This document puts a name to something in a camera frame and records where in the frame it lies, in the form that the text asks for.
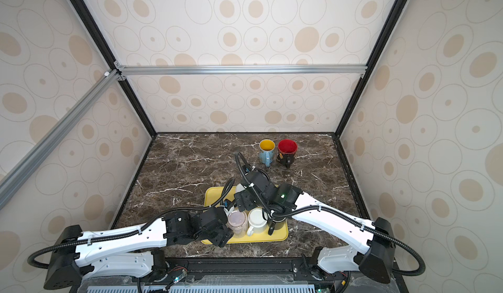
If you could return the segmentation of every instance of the black mug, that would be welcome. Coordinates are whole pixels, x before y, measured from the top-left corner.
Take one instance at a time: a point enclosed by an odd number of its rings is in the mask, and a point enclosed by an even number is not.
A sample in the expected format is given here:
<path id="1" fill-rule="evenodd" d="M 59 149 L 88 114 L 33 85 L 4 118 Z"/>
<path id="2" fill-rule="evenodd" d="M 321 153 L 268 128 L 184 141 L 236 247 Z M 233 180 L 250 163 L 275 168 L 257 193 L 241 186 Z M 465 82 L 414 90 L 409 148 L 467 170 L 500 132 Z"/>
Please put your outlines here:
<path id="1" fill-rule="evenodd" d="M 277 213 L 282 213 L 283 210 L 281 209 L 280 206 L 271 204 L 269 205 L 270 209 L 277 212 Z M 266 214 L 266 212 L 262 209 L 262 218 L 267 220 L 267 225 L 269 226 L 269 230 L 267 234 L 272 235 L 275 230 L 279 230 L 282 227 L 285 226 L 286 222 L 286 217 L 282 219 L 273 219 L 269 214 Z"/>
<path id="2" fill-rule="evenodd" d="M 278 144 L 278 162 L 286 166 L 287 169 L 295 161 L 295 153 L 297 153 L 298 145 L 290 139 L 283 139 Z"/>

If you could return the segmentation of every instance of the mug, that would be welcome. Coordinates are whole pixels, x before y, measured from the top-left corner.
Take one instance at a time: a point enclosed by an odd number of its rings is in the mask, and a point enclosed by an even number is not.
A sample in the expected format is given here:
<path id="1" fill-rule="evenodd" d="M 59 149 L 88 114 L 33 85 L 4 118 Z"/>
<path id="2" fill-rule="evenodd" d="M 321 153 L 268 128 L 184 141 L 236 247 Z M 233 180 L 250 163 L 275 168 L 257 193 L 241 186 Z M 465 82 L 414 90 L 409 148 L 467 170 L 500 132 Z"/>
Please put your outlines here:
<path id="1" fill-rule="evenodd" d="M 246 234 L 248 230 L 248 217 L 246 213 L 234 210 L 227 217 L 227 226 L 234 231 L 234 237 L 240 238 Z"/>
<path id="2" fill-rule="evenodd" d="M 271 207 L 272 211 L 278 211 L 279 213 L 283 212 L 281 207 L 275 204 L 271 204 L 269 207 Z M 285 226 L 286 217 L 282 219 L 273 219 L 269 214 L 265 215 L 267 217 L 267 225 L 269 226 L 267 234 L 272 235 L 275 230 L 279 230 Z"/>
<path id="3" fill-rule="evenodd" d="M 295 160 L 295 153 L 298 148 L 299 146 L 293 140 L 281 140 L 280 143 L 278 143 L 278 162 L 289 169 L 290 165 L 292 165 Z"/>
<path id="4" fill-rule="evenodd" d="M 259 144 L 261 152 L 259 153 L 259 158 L 263 164 L 267 167 L 271 166 L 271 162 L 273 161 L 274 148 L 276 145 L 270 139 L 264 139 Z"/>
<path id="5" fill-rule="evenodd" d="M 267 220 L 262 217 L 262 208 L 255 208 L 249 212 L 248 224 L 248 236 L 252 236 L 254 233 L 259 234 L 266 230 Z"/>

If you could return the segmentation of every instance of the clear plastic cup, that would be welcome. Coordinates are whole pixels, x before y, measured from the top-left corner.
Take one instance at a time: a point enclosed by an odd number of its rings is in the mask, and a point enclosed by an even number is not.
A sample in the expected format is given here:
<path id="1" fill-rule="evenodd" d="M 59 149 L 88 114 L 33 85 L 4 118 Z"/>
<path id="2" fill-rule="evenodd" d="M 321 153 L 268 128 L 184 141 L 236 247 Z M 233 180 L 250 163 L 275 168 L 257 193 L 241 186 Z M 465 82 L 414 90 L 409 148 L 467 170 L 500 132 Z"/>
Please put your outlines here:
<path id="1" fill-rule="evenodd" d="M 227 217 L 227 226 L 234 231 L 235 238 L 243 237 L 248 230 L 248 216 L 244 212 L 234 210 Z"/>

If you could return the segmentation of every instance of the yellow tray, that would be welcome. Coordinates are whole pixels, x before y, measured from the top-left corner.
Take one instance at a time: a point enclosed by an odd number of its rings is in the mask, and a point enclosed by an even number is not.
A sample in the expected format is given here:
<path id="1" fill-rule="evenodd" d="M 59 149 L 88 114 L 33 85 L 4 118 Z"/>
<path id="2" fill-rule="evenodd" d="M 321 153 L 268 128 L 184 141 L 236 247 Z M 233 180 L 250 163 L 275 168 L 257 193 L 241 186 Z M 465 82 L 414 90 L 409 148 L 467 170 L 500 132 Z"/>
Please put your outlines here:
<path id="1" fill-rule="evenodd" d="M 204 196 L 204 206 L 209 206 L 213 202 L 217 201 L 222 194 L 223 187 L 210 187 L 206 190 L 206 194 Z M 230 201 L 234 200 L 234 193 L 236 192 L 236 186 L 234 186 L 229 194 L 225 197 Z M 279 230 L 275 230 L 272 235 L 267 234 L 268 229 L 263 231 L 262 233 L 253 233 L 252 236 L 244 235 L 239 238 L 235 238 L 234 236 L 229 239 L 228 244 L 235 243 L 258 243 L 258 242 L 280 242 L 284 241 L 288 237 L 288 225 L 285 222 L 285 225 Z M 211 244 L 209 240 L 203 240 L 203 244 Z"/>

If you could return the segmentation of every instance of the ventilation grille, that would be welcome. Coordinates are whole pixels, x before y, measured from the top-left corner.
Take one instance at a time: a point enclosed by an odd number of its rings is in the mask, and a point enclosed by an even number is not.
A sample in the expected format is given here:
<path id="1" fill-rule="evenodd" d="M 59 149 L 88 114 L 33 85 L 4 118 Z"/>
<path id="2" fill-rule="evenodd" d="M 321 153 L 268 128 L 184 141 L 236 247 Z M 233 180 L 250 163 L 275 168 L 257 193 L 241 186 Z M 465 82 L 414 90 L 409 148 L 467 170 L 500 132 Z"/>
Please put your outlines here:
<path id="1" fill-rule="evenodd" d="M 146 285 L 142 293 L 163 289 L 163 285 Z M 138 293 L 136 286 L 89 286 L 88 293 Z M 176 285 L 169 293 L 314 293 L 313 284 L 251 284 L 251 285 Z"/>

